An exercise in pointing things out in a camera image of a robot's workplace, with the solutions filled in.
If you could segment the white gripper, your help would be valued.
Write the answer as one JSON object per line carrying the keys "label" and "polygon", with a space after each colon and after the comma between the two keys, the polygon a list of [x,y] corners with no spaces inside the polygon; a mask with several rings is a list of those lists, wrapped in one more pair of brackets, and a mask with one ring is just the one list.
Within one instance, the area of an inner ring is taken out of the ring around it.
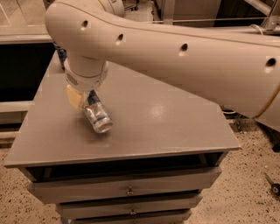
{"label": "white gripper", "polygon": [[75,109],[84,108],[84,93],[97,89],[106,79],[109,63],[106,60],[87,58],[67,59],[64,63],[66,94]]}

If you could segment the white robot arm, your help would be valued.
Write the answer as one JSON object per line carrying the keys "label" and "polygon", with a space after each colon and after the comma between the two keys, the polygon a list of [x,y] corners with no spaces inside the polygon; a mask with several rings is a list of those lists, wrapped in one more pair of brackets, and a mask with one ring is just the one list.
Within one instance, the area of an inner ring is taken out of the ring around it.
{"label": "white robot arm", "polygon": [[97,88],[113,62],[280,130],[276,37],[139,23],[99,0],[55,0],[45,26],[66,49],[67,79],[80,91]]}

